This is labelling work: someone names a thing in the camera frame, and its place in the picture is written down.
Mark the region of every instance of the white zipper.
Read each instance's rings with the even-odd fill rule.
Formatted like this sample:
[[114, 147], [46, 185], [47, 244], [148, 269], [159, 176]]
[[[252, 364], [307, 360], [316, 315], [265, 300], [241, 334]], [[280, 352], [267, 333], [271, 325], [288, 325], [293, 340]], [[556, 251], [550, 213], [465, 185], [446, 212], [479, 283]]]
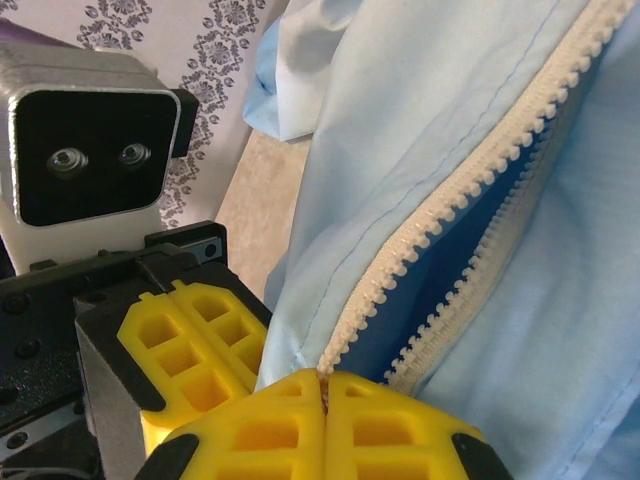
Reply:
[[[386, 301], [386, 291], [396, 288], [396, 277], [407, 273], [405, 262], [418, 260], [416, 248], [425, 249], [429, 237], [440, 236], [442, 223], [455, 220], [454, 208], [465, 208], [468, 196], [480, 195], [483, 184], [494, 182], [495, 172], [504, 172], [509, 161], [519, 158], [521, 148], [531, 145], [532, 132], [541, 133], [545, 119], [555, 117], [556, 106], [565, 103], [568, 89], [577, 85], [579, 74], [589, 69], [591, 58], [600, 55], [635, 3], [589, 2], [503, 119], [384, 243], [349, 296], [320, 357], [317, 368], [321, 378], [333, 372], [341, 355], [349, 351], [349, 344], [358, 339], [358, 331], [375, 321], [376, 305]], [[542, 134], [543, 141], [536, 146], [521, 181], [516, 182], [485, 231], [471, 266], [464, 271], [465, 279], [454, 285], [457, 293], [447, 294], [448, 304], [439, 305], [437, 315], [427, 319], [431, 328], [419, 329], [410, 347], [393, 362], [393, 371], [385, 374], [392, 388], [410, 393], [483, 306], [532, 216], [553, 167], [557, 155], [552, 150], [561, 144], [550, 141], [555, 130]]]

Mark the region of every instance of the yellow gripper pad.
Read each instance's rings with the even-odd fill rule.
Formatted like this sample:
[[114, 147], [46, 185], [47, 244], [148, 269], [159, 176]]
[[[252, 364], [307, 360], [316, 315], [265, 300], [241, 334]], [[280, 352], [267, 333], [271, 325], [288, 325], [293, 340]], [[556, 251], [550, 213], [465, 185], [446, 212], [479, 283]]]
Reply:
[[106, 478], [133, 478], [169, 433], [254, 389], [270, 313], [226, 267], [207, 268], [215, 285], [176, 280], [77, 320]]
[[136, 480], [507, 480], [480, 431], [358, 376], [301, 370], [171, 433]]

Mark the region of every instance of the black plastic part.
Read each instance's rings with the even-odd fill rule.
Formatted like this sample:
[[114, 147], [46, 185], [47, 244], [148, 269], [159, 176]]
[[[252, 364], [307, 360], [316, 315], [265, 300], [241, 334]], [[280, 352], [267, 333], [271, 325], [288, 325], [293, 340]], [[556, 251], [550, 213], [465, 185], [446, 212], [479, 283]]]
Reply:
[[176, 132], [176, 140], [173, 143], [172, 158], [186, 157], [189, 153], [189, 143], [191, 143], [191, 134], [198, 113], [199, 102], [195, 95], [187, 90], [176, 89], [171, 90], [180, 100], [180, 119], [178, 120], [178, 131]]
[[[22, 220], [49, 226], [153, 204], [162, 193], [177, 113], [174, 99], [160, 93], [37, 91], [23, 97], [15, 113]], [[119, 161], [132, 144], [151, 152], [135, 168]], [[66, 148], [88, 161], [77, 175], [59, 178], [47, 160]]]
[[145, 237], [144, 244], [147, 248], [163, 243], [171, 243], [177, 247], [188, 248], [191, 245], [202, 242], [202, 239], [207, 239], [211, 245], [214, 245], [215, 239], [220, 239], [222, 251], [217, 252], [218, 255], [215, 255], [215, 261], [228, 265], [227, 229], [219, 223], [204, 221], [187, 227], [154, 233]]
[[180, 480], [199, 443], [198, 437], [191, 433], [163, 443], [153, 451], [135, 480]]
[[[195, 241], [210, 239], [208, 234], [182, 235]], [[4, 398], [0, 402], [0, 434], [16, 432], [82, 397], [75, 318], [110, 303], [110, 297], [130, 305], [142, 292], [159, 293], [139, 268], [140, 259], [149, 261], [153, 253], [170, 259], [174, 272], [198, 267], [193, 255], [159, 242], [139, 252], [101, 252], [66, 265], [46, 262], [48, 268], [0, 281], [0, 392], [6, 392], [0, 395]], [[38, 348], [25, 350], [25, 345]]]
[[513, 480], [490, 445], [466, 433], [454, 434], [451, 441], [469, 480]]

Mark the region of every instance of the light blue jacket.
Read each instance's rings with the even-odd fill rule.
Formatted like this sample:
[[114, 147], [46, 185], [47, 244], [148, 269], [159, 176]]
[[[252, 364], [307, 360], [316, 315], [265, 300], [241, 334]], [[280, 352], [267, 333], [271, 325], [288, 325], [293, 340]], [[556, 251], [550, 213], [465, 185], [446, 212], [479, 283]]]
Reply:
[[259, 388], [347, 369], [516, 479], [640, 478], [633, 4], [291, 0], [245, 111], [313, 133]]

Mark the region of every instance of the light blue fabric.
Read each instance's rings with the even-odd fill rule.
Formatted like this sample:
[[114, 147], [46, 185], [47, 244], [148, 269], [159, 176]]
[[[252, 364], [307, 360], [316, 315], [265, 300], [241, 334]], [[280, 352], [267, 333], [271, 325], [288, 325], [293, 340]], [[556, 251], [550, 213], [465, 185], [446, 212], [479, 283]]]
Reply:
[[[362, 0], [348, 14], [341, 3], [292, 0], [265, 38], [275, 59], [259, 57], [271, 83], [256, 83], [247, 104], [249, 123], [279, 138], [314, 131], [290, 248], [268, 285], [258, 388], [315, 366], [380, 246], [511, 107], [587, 1]], [[629, 410], [640, 392], [638, 79], [636, 7], [501, 282], [414, 392], [478, 425], [517, 479], [640, 478]], [[459, 225], [470, 231], [462, 222], [479, 211]], [[431, 258], [447, 268], [453, 253]], [[423, 259], [341, 365], [381, 375], [431, 301], [423, 286], [438, 271]]]

